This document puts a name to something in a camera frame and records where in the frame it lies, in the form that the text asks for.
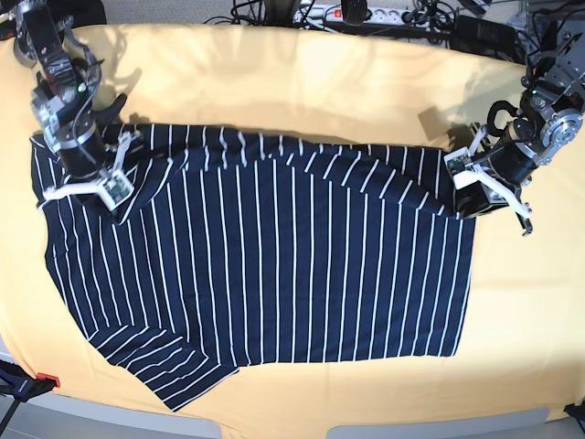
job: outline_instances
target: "white stripe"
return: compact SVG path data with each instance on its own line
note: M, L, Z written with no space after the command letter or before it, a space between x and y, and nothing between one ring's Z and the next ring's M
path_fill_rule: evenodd
M150 340L148 340L146 343L144 343L143 345L141 345L139 348L136 348L135 350L133 350L130 354L128 354L126 357L124 357L123 359L121 359L120 361L118 361L116 363L116 366L120 366L122 363L124 363L125 360L127 360L128 358L130 358L131 356L133 356L136 352L138 352L140 349L144 349L146 348L148 345L150 345L153 341L155 341L157 338L162 337L164 334L166 334L166 329L163 329L160 333L156 334L154 337L152 337Z
M159 387L158 389L156 389L154 391L154 393L157 393L157 392L161 391L162 389L166 389L168 386L171 386L171 385L175 384L179 380L184 380L185 378L190 377L191 375L193 375L194 373L196 373L198 370L200 370L208 361L209 361L209 359L204 359L201 362L201 364L199 364L199 366L197 366L196 368L194 368L193 370L191 370L189 373L187 373L186 375L183 375L182 377L177 377L177 378L175 378L174 380L172 380L170 382L167 382L164 386Z
M266 155L264 154L264 134L258 134L258 140L260 142L260 160L264 160Z
M166 171L165 171L165 175L163 176L163 179L161 180L161 184L158 187L158 189L156 190L156 192L154 193L153 197L151 198L151 204L154 204L154 199L156 198L156 196L158 195L158 193L161 191L161 189L163 187L165 187L166 184L166 180L168 179L168 173L171 171L171 167L173 167L173 163L175 162L172 158L167 158L166 159L167 162L167 166L166 166Z
M346 263L344 267L344 290L342 293L341 301L343 303L341 307L341 322L339 328L339 347L337 350L337 361L341 361L341 351L344 345L344 323L346 319L346 295L347 295L347 265L349 263L349 216L351 209L349 187L347 188L347 204L346 204Z
M404 198L406 198L406 196L408 195L411 187L412 187L412 180L409 181L408 185L406 186L406 189L404 189L404 192L402 192L402 197L400 197L400 199L399 199L399 204L402 204L402 201L404 201Z
M166 312L168 314L168 319L171 323L171 330L176 333L175 330L175 322L173 321L173 312L171 311L171 303L168 297L168 289L166 288L166 273L165 273L165 262L163 259L163 248L161 246L161 235L158 230L158 218L156 215L156 206L154 199L150 203L151 209L153 211L153 223L154 223L154 235L156 235L156 247L158 249L158 261L160 262L160 270L161 270L161 280L163 281L163 291L165 292L165 301L166 301Z
M459 344L459 337L461 336L461 330L463 327L463 315L465 314L465 307L467 306L467 299L469 297L469 285L472 281L472 262L469 263L469 272L467 274L467 286L465 287L465 298L463 299L463 305L461 307L461 314L459 315L459 326L457 327L457 335L455 336L455 341L453 343L453 349L451 351L451 355L455 355L455 349L457 349L457 345Z
M61 279L61 273L59 272L59 266L57 264L55 244L53 244L53 261L55 262L55 271L57 272L58 284L61 286L61 292L63 293L63 302L65 303L65 307L69 308L69 304L67 303L67 296L65 295L65 287L63 286L63 279Z
M47 149L47 148L46 148L46 147L45 147L43 144L40 144L39 142L37 142L37 141L35 140L35 138L34 138L34 137L28 137L28 139L29 139L29 140L30 140L30 141L31 141L33 144L36 144L36 145L40 146L40 147L41 147L41 148L43 148L43 149Z
M260 217L260 197L258 190L258 162L254 162L254 185L256 190L256 224L258 227L258 289L260 294L260 356L261 363L264 362L264 294L262 291L262 231Z
M205 390L201 391L200 393L198 393L197 395L195 395L193 398L189 398L188 400L186 400L185 402L182 402L181 404L177 405L176 407L173 408L173 411L176 412L177 410L182 409L183 407L185 407L187 404L189 404L191 401L196 400L197 398L199 398L201 395L203 395L204 393L206 393L207 391L213 389L214 387L216 387L218 384L220 384L220 382L222 382L223 380L228 379L229 377L231 377L233 374L237 373L238 370L235 369L232 372L230 372L228 375L226 375L225 377L223 377L221 380L217 380L215 381L213 384L211 384L209 387L207 387Z
M171 231L173 232L173 244L175 247L175 264L176 264L176 280L179 284L179 297L181 298L181 307L183 308L183 317L185 318L185 332L186 342L191 341L191 324L186 313L185 293L183 291L183 278L181 276L181 263L179 261L179 248L176 244L176 226L175 226L175 210L173 209L173 198L171 196L171 186L166 186L166 195L168 196L168 208L171 214Z
M128 327L128 325L124 325L123 327L120 327L120 329L118 329L116 332L114 332L112 335L110 335L108 338L106 338L104 341L102 341L101 344L98 347L96 347L96 349L100 350L101 348L103 348L105 345L108 344L108 342L110 340L112 340L114 337L116 337L118 334L120 334L127 327Z
M219 190L219 210L221 212L221 231L223 232L223 262L226 272L226 298L228 300L228 324L229 324L229 350L231 359L236 365L236 355L234 354L233 327L231 322L231 292L229 290L229 255L228 255L228 234L226 233L226 212L223 206L223 185L221 183L221 169L218 168L218 190Z
M147 358L147 357L150 357L151 355L155 354L156 352L160 352L161 350L163 350L163 349L166 349L166 348L168 348L169 346L172 346L172 345L174 345L174 344L175 344L177 341L180 341L180 340L182 340L182 339L183 339L182 337L177 337L177 338L175 338L173 341L169 341L169 342L168 342L167 344L165 344L164 346L161 346L160 348L156 348L155 350L151 350L150 352L147 352L147 353L145 353L144 355L141 355L140 357L138 357L138 358L136 358L136 359L133 359L132 361L130 361L130 362L128 363L128 366L126 366L126 368L127 368L128 370L130 370L130 367L132 366L132 364L133 364L134 362L136 362L136 361L140 361L141 359L145 359L145 358Z
M192 350L191 353L187 356L187 358L185 359L185 361L180 362L179 364L177 364L176 366L174 366L172 369L170 370L163 370L162 372L160 372L158 375L153 376L152 378L149 378L148 380L144 381L144 384L148 384L149 382L152 382L154 380L159 379L160 377L162 377L165 374L172 374L174 373L177 369L179 369L181 366L185 366L189 360L191 360L191 358L195 355L195 351Z
M203 166L203 168L205 169L205 172L207 172L209 170L209 146L207 145L207 127L204 126L203 130L201 132L201 143L203 146L203 151L205 152L205 164Z
M143 372L146 372L150 368L157 368L159 366L162 366L169 359L171 359L172 357L174 357L177 353L181 352L182 350L183 349L181 349L181 348L177 348L176 350L174 350L173 352L171 352L171 355L169 355L167 358L160 360L158 363L149 364L148 366L143 367L142 369L138 370L136 373L133 374L134 377L138 377L138 375L140 375Z
M366 268L366 240L367 240L367 194L364 201L364 238L362 240L362 267L359 274L359 294L357 296L357 320L356 320L356 336L354 339L354 361L357 356L357 345L359 339L359 323L360 314L362 311L362 297L364 293L364 269Z
M124 289L124 294L126 295L126 304L128 305L128 312L130 313L130 322L132 326L134 326L134 314L132 312L132 307L130 306L130 295L128 294L128 288L126 287L126 280L125 280L125 273L124 267L122 265L122 255L120 254L120 243L118 242L118 232L116 231L116 227L112 224L112 233L113 233L113 240L116 243L116 251L118 253L118 263L120 264L120 277L122 278L122 287Z
M437 176L435 177L435 198L439 199L439 176L441 175L441 151L437 154Z
M329 292L331 289L331 222L332 222L332 213L331 207L333 204L333 197L332 197L332 188L333 184L329 182L329 199L327 206L329 207L329 216L327 221L327 279L325 284L325 315L324 315L324 342L323 342L323 362L325 362L325 356L327 353L327 332L329 329Z
M161 309L158 305L158 295L156 294L156 287L154 286L154 275L153 275L153 264L150 259L150 250L148 249L148 239L146 238L146 224L144 223L143 211L140 210L140 220L143 224L143 236L144 236L144 250L146 251L146 260L148 261L148 273L150 274L150 284L153 287L153 298L154 306L156 307L156 318L158 320L158 327L161 327Z
M392 309L394 307L394 293L396 292L396 273L399 268L399 253L400 253L400 228L402 225L402 205L399 204L399 212L397 219L398 227L396 229L396 249L394 251L394 269L392 273L392 290L390 292L390 308L388 310L388 324L386 326L386 338L384 341L384 358L388 356L388 336L390 335L390 326L392 323Z
M422 201L420 202L419 206L417 207L417 210L421 210L422 207L424 206L424 203L427 202L427 198L429 198L429 192L427 192L426 194L424 194L424 197L422 198Z
M132 261L134 264L134 276L136 278L136 285L138 286L138 295L140 296L140 306L143 309L144 325L149 326L148 316L146 315L146 307L144 306L143 288L140 286L140 276L138 275L138 263L136 262L136 250L134 248L134 237L132 235L132 227L130 221L126 223L128 225L128 237L130 238L130 248L132 249Z
M146 167L146 172L144 172L143 182L140 184L140 187L138 188L138 190L136 191L136 193L133 195L133 198L130 201L130 204L128 205L128 209L126 209L126 212L124 213L121 222L125 222L126 219L128 218L128 215L130 215L130 212L132 212L132 207L134 206L134 203L136 202L136 200L138 199L140 193L143 190L144 183L146 183L146 180L148 179L148 171L150 171L150 168L152 166L153 166L153 159L151 158L150 160L148 160L148 166Z
M374 307L372 310L372 328L370 330L368 359L372 359L372 347L374 346L374 331L376 329L376 318L378 315L378 297L380 292L380 274L382 269L382 256L384 252L384 220L386 217L386 200L382 199L382 214L380 218L380 243L378 249L378 271L376 273L376 293L374 295Z
M395 175L396 175L396 169L392 169L392 174L390 174L390 177L388 178L388 181L386 182L386 184L382 188L382 191L380 192L380 195L378 196L378 198L382 199L384 197L384 194L386 194L386 190L388 189L388 186L390 186L390 182L394 179Z
M238 132L238 139L239 142L241 143L240 151L241 163L244 167L246 167L248 165L248 160L246 160L246 138L244 137L244 134L241 131Z
M110 320L106 316L105 306L103 305L103 300L101 298L100 283L98 282L98 278L95 275L95 262L93 261L93 239L91 238L90 224L88 222L88 216L85 213L85 206L81 206L81 213L83 213L83 219L85 220L85 228L86 228L87 233L88 233L88 241L90 242L91 275L93 276L93 282L94 282L95 288L98 292L98 300L100 301L101 314L103 315L106 326L109 327Z
M406 146L402 146L404 148L404 156L402 157L402 175L404 175L404 171L406 170L406 158L408 155L408 148Z
M186 134L185 134L185 160L183 160L183 165L181 165L181 168L185 169L185 171L189 170L189 151L190 151L190 146L189 146L189 136L191 135L191 125L187 125L186 126Z
M296 242L296 174L294 168L292 170L292 348L291 358L294 362L294 354L296 350L296 263L297 263L297 242Z
M364 190L366 190L367 183L369 182L369 179L372 177L372 175L374 174L374 171L375 171L375 170L376 170L376 168L378 167L378 163L380 163L380 161L379 161L379 160L376 160L376 161L374 162L374 165L372 166L372 168L369 170L369 173L367 174L367 177L366 177L366 179L364 180L364 184L362 185L362 188L361 188L361 189L359 189L359 191L360 191L361 193L364 193Z
M439 266L439 280L437 281L437 291L435 292L435 302L432 308L431 329L427 336L427 346L424 349L424 355L429 355L429 344L431 343L432 331L435 326L435 316L437 314L437 303L439 302L439 291L441 290L442 266L445 262L445 246L447 245L447 220L445 220L445 230L442 236L441 265Z
M114 350L108 357L106 357L106 359L108 361L110 361L110 358L113 357L114 355L116 355L118 352L120 352L120 350L122 350L128 343L130 343L132 340L134 340L135 338L141 336L143 333L145 333L148 330L148 327L145 327L142 331L134 334L133 336L131 336L130 338L128 338L126 341L124 341L116 350Z
M329 172L331 172L331 167L333 166L333 163L335 162L335 160L339 157L339 155L334 155L333 158L331 159L331 161L329 162L329 166L327 167L327 169L325 170L325 173L323 174L323 180L325 180L327 178L327 176L329 175Z
M248 364L252 363L248 352L248 297L246 294L246 246L244 244L244 220L241 216L241 187L239 185L239 166L236 166L236 188L238 190L239 246L241 248L241 292L244 304L244 350Z
M174 398L175 396L180 395L181 393L185 393L186 391L188 391L189 389L191 389L193 386L195 386L196 384L198 384L200 381L202 381L207 375L215 372L220 367L221 367L221 365L218 364L215 368L213 368L211 370L208 370L206 373L204 373L203 375L201 375L201 377L199 377L199 379L197 381L193 381L191 384L189 384L188 386L186 386L184 389L181 389L180 391L176 391L172 395L167 396L166 398L164 398L163 399L163 402L167 402L168 400Z
M189 229L189 250L191 251L191 270L193 274L193 287L195 289L195 302L197 304L197 322L199 323L199 346L201 352L205 354L203 347L203 324L201 323L201 310L199 306L199 290L197 288L197 271L195 267L195 253L193 251L193 228L191 226L191 208L189 206L189 194L186 187L186 171L183 171L183 191L185 192L185 210L186 210L186 224Z
M93 338L94 338L94 337L95 337L95 336L98 334L98 332L100 332L100 330L99 330L99 329L96 329L95 331L93 331L93 334L91 334L91 335L88 337L88 341L89 341L90 343L91 343L91 341L93 340Z
M455 294L455 285L457 284L457 270L459 269L459 256L461 255L461 237L463 234L463 221L459 221L459 237L457 238L457 254L455 256L455 266L453 267L453 282L451 284L451 292L449 293L449 304L447 304L447 313L445 314L445 328L442 331L441 346L439 347L439 355L442 356L442 348L449 328L449 314L451 313L451 305L453 302L453 295Z
M168 156L169 157L173 155L172 145L173 145L173 125L170 124L170 125L168 125Z
M35 160L37 161L38 178L39 178L39 180L41 182L41 186L42 186L42 179L40 178L40 168L38 166L36 152L37 151L35 151ZM57 181L55 180L55 173L53 172L53 164L51 162L51 159L48 159L48 167L51 170L51 175L53 177L53 187L56 187ZM67 303L67 295L65 294L65 287L63 286L63 279L61 278L61 272L59 270L59 265L57 264L57 252L55 250L55 243L53 243L53 261L55 262L55 271L57 272L58 283L61 287L61 293L63 294L63 302L65 303L65 307L69 308L69 304Z
M400 344L398 355L402 351L402 345L404 344L404 326L406 325L406 317L409 314L410 305L410 291L412 289L412 274L414 272L414 259L417 255L417 238L419 230L419 211L414 211L414 231L412 232L412 254L410 256L410 269L409 269L409 283L406 288L406 299L404 301L404 312L402 313L402 326L400 327Z
M223 137L224 127L222 126L219 130L219 142L221 146L223 146L223 151L221 152L221 161L223 162L223 168L228 169L228 159L226 158L226 154L228 153L228 144L226 143L226 139Z
M118 326L120 326L122 324L122 320L120 319L120 313L118 312L118 304L116 303L116 296L115 296L114 291L113 291L112 276L110 275L110 266L108 264L108 260L106 259L106 253L103 250L103 227L101 224L101 216L98 216L98 225L100 227L99 228L100 237L98 238L98 242L100 243L101 257L103 259L103 266L106 269L106 275L108 277L108 285L110 286L110 293L112 294L113 309L116 312L116 318L118 319Z
M420 153L420 164L419 164L419 186L420 186L420 180L422 179L422 164L424 163L424 148L421 149L421 153Z
M309 159L309 163L307 163L307 166L304 169L305 173L309 172L309 169L311 168L311 165L313 164L313 161L314 161L314 158L316 155L317 155L317 153L313 153L313 155L311 155L311 158Z
M311 361L311 338L313 334L313 282L314 282L314 175L311 174L311 268L309 270L309 337L308 337L309 345L307 347L307 362Z
M292 169L292 187L294 187L294 168ZM274 239L276 242L276 362L280 356L280 341L281 341L281 291L280 291L280 278L281 278L281 249L280 249L280 236L278 227L278 186L276 183L276 161L272 162L272 194L274 196ZM292 213L292 222L294 227L294 212ZM294 352L294 299L292 300L292 352Z
M357 157L354 160L354 162L351 164L351 166L349 167L349 169L347 169L346 172L346 176L344 177L343 181L341 182L341 186L345 186L347 183L347 179L349 178L349 175L351 174L351 171L354 170L354 167L356 167L357 162L359 162L359 160L362 158L362 152L361 151L357 151Z
M216 336L216 355L218 362L221 362L219 355L218 321L216 312L216 292L213 288L213 277L211 275L211 244L209 242L209 226L207 224L207 202L205 199L205 184L203 183L203 171L199 171L199 182L201 184L201 202L203 206L203 223L205 224L205 239L207 243L207 276L209 280L209 295L211 296L211 309L213 312L213 330Z
M419 305L419 313L417 315L417 328L414 332L414 343L412 344L412 351L410 355L414 355L414 351L417 347L417 341L419 339L419 329L420 329L420 316L422 314L422 308L424 307L424 299L425 299L425 290L427 289L427 279L429 277L429 269L431 267L431 253L432 253L432 239L435 233L435 216L431 216L431 233L429 236L429 250L427 252L427 268L424 271L424 276L422 278L422 288L420 289L420 305Z

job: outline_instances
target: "navy blue shirt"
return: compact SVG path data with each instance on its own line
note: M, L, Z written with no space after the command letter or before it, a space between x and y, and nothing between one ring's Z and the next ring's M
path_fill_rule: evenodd
M441 151L137 128L114 220L43 203L46 261L83 335L169 408L241 366L455 353L474 221L452 212ZM42 203L66 174L32 142Z

